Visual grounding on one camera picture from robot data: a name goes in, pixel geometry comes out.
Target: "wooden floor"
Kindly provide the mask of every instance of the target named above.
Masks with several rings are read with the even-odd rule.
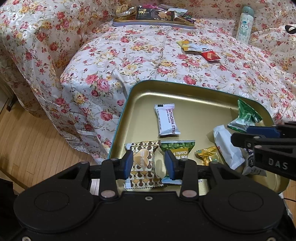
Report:
[[[17,102],[0,113],[0,169],[23,188],[31,187],[79,161],[93,158],[71,148],[47,118],[33,117]],[[99,180],[91,192],[98,193]],[[296,182],[290,181],[284,196],[296,200]],[[296,203],[286,201],[296,224]]]

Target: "red snack package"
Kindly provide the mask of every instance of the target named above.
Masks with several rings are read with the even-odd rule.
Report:
[[[207,61],[216,61],[221,59],[213,50],[202,48],[201,55],[207,60]]]

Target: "tray of snacks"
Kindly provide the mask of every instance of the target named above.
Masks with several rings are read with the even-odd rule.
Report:
[[[171,180],[163,155],[171,150],[177,159],[199,165],[218,161],[279,193],[289,179],[252,165],[252,151],[234,147],[235,131],[249,126],[271,126],[272,118],[258,102],[233,94],[158,80],[133,86],[112,142],[109,158],[134,152],[127,180],[117,180],[123,191],[180,191],[181,180]],[[199,180],[200,195],[208,192]]]
[[[169,11],[165,9],[140,6],[127,9],[121,6],[120,10],[117,11],[116,17],[113,19],[112,25],[115,27],[125,25],[163,25],[176,28],[196,28],[190,16],[182,16],[183,17],[178,16],[176,11]]]

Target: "green snack wrapper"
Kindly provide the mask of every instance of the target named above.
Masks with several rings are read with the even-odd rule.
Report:
[[[262,117],[246,102],[239,99],[239,116],[230,122],[227,127],[235,131],[245,133],[249,126],[254,126],[255,123],[262,121]]]
[[[160,149],[165,152],[166,150],[171,150],[174,156],[177,159],[187,158],[189,152],[195,146],[195,140],[190,141],[161,141]],[[162,183],[167,184],[177,184],[181,185],[182,180],[172,180],[169,178],[169,175],[165,175],[165,177],[161,180]]]

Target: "thermos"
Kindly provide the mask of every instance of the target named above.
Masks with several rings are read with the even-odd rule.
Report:
[[[253,21],[254,10],[248,6],[244,6],[242,8],[242,14],[239,20],[239,27],[236,36],[237,40],[242,41],[245,44],[248,44],[251,36]]]

